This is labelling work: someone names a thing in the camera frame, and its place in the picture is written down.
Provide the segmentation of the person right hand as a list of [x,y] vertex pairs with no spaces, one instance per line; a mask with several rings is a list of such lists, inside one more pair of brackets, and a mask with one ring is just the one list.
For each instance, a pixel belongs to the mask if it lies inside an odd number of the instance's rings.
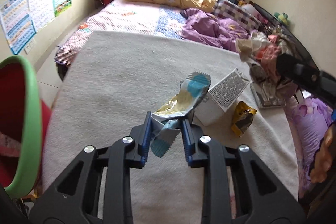
[[335,122],[330,125],[325,133],[320,148],[315,154],[314,165],[310,171],[312,183],[322,183],[327,178],[327,172],[333,164],[331,146],[335,144]]

